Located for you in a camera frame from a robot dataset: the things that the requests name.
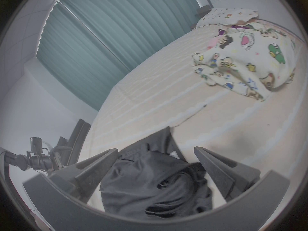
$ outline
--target mattress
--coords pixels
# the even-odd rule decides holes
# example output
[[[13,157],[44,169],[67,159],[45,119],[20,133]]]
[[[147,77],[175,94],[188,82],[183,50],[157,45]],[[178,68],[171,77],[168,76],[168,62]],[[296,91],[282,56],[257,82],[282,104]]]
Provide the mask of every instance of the mattress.
[[[121,150],[170,126],[188,162],[198,161],[193,149],[200,146],[258,168],[261,177],[273,169],[290,178],[282,209],[307,168],[307,47],[284,31],[296,45],[294,80],[260,102],[218,85],[208,86],[189,67],[191,55],[205,51],[219,28],[211,25],[192,30],[114,86],[92,124],[79,161],[111,148]],[[88,204],[103,209],[98,189]]]

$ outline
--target white wall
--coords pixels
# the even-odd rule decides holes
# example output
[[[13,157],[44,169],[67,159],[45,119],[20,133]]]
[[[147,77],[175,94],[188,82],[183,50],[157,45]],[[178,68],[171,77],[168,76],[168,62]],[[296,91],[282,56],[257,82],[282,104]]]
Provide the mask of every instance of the white wall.
[[[79,118],[91,123],[96,115],[96,111],[91,112],[91,108],[90,112],[86,112],[85,103],[73,97],[74,95],[63,86],[57,86],[55,80],[48,78],[48,74],[42,74],[44,67],[41,66],[43,70],[39,70],[39,64],[35,60],[26,65],[31,71],[38,71],[35,77],[45,76],[46,83],[53,84],[59,93],[58,96],[55,93],[50,94],[46,90],[48,88],[44,89],[25,67],[25,74],[0,103],[0,146],[16,154],[26,154],[26,151],[31,151],[30,137],[40,137],[43,141],[56,146],[60,136],[69,139]],[[65,106],[58,101],[61,98],[70,98],[70,102],[80,109],[69,110],[66,102]],[[24,202],[34,210],[36,209],[25,193],[22,183],[35,174],[37,172],[32,169],[21,171],[17,167],[10,167],[10,177],[14,186]]]
[[[200,6],[208,4],[207,0],[197,0]],[[279,0],[210,0],[216,8],[246,8],[259,10],[259,18],[272,21],[291,30],[303,39],[300,29],[290,13]]]
[[[56,0],[28,0],[0,45],[0,102],[24,74],[24,63],[35,56],[38,39]]]

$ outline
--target teal pleated curtain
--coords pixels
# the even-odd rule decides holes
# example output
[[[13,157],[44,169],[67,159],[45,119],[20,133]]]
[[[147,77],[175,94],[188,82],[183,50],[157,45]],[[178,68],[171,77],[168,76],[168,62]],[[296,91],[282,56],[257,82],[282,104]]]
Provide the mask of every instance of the teal pleated curtain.
[[[59,0],[37,58],[99,110],[129,71],[190,31],[197,8],[196,0]]]

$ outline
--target cartoon print blanket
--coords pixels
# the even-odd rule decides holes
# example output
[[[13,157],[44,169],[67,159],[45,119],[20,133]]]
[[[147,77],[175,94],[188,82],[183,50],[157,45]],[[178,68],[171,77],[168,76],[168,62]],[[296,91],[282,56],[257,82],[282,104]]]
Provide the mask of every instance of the cartoon print blanket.
[[[219,31],[207,49],[193,54],[192,65],[210,86],[219,84],[263,101],[272,88],[293,80],[295,44],[285,34],[259,23]]]

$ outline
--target black garment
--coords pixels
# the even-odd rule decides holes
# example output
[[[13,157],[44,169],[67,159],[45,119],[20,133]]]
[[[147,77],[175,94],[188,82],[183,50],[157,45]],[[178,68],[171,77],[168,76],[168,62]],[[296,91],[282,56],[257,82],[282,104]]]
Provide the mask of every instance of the black garment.
[[[100,185],[106,212],[125,217],[183,217],[212,209],[200,163],[188,164],[167,127],[120,151]]]

